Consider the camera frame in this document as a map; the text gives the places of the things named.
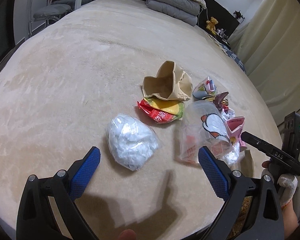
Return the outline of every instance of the bed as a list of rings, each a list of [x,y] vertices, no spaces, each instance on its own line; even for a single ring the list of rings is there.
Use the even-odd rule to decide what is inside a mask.
[[[101,163],[76,204],[100,239],[131,228],[139,239],[176,240],[214,220],[223,200],[202,169],[176,161],[180,121],[156,125],[136,108],[143,77],[166,60],[181,66],[194,86],[212,77],[246,117],[245,130],[281,146],[257,90],[202,29],[140,0],[93,1],[23,43],[0,73],[0,221],[12,238],[27,177],[68,169],[91,146],[101,150]],[[162,140],[139,171],[109,153],[106,126],[118,113],[151,125]],[[251,155],[250,169],[260,177],[266,156],[253,148]]]

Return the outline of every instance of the silver bolt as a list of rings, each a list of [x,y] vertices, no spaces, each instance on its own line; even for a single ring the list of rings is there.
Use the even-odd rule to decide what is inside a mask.
[[[264,175],[263,178],[266,180],[266,181],[271,181],[271,178],[269,175]]]
[[[235,176],[235,177],[240,177],[241,176],[241,172],[240,171],[232,171],[232,174]]]
[[[28,178],[29,181],[34,181],[35,180],[35,175],[30,175]]]
[[[58,175],[59,177],[63,177],[65,174],[66,174],[66,171],[65,171],[65,170],[60,170],[60,171],[57,172],[57,175]]]

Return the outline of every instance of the stack of bedding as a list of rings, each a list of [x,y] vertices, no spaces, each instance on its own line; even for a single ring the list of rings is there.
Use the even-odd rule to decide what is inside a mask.
[[[148,8],[195,26],[200,13],[200,6],[206,9],[204,0],[146,0]]]

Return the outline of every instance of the beige curtain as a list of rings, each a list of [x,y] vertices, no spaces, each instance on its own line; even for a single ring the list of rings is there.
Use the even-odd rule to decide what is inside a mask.
[[[281,130],[287,114],[300,113],[300,4],[263,0],[229,43]]]

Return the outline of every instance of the blue textured fingertip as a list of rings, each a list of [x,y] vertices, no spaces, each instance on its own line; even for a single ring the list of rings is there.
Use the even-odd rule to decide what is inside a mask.
[[[228,181],[203,147],[199,149],[198,159],[217,197],[227,201],[229,198]]]
[[[98,167],[101,159],[101,153],[98,148],[95,148],[81,165],[78,172],[74,175],[70,184],[69,196],[72,201],[82,196],[86,189],[94,171]]]

